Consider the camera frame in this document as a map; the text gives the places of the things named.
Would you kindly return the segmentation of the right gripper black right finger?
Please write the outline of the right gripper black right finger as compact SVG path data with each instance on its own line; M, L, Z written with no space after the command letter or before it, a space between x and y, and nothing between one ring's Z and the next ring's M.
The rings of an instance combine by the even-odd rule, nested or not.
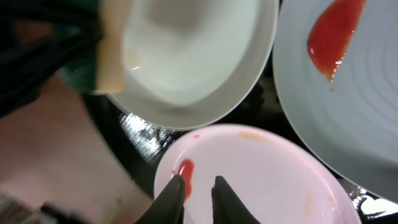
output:
M224 177L215 177L211 197L214 224L260 224Z

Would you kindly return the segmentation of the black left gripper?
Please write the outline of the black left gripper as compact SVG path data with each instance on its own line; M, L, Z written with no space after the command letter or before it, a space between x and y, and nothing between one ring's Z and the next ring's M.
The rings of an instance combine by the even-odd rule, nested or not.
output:
M1 116L34 100L60 68L94 50L102 38L99 2L1 1L1 22L43 22L61 32L21 45L1 47Z

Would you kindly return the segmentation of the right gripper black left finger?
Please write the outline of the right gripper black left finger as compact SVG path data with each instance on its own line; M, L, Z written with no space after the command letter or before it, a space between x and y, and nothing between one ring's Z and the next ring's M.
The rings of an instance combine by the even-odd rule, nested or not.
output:
M175 175L135 224L183 224L184 200L185 181Z

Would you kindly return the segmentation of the pink white plate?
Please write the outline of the pink white plate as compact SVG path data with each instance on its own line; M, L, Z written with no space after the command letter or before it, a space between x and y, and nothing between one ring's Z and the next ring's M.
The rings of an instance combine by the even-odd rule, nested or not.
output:
M326 167L298 145L259 128L217 124L184 134L160 160L155 196L175 174L183 174L190 187L187 223L213 221L211 189L219 175L261 223L360 222Z

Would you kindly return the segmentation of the yellow green sponge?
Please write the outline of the yellow green sponge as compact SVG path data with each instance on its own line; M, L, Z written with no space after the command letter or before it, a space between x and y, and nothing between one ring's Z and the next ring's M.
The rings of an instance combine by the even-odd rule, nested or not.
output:
M133 0L69 0L73 6L99 17L102 39L95 48L66 64L60 74L72 88L91 94L119 93L124 89L123 32Z

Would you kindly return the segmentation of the cream white plate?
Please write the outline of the cream white plate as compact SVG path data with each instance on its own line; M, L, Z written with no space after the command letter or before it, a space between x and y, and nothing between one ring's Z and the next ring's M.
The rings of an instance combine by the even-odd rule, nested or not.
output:
M234 110L269 59L279 2L104 1L98 69L120 75L109 99L168 129L196 129Z

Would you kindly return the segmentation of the pale blue plate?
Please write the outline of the pale blue plate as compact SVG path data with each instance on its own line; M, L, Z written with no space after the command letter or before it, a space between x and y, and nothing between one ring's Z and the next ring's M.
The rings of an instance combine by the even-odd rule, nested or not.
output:
M397 201L397 1L367 1L332 81L307 39L328 1L284 1L273 49L280 103L305 145L340 176Z

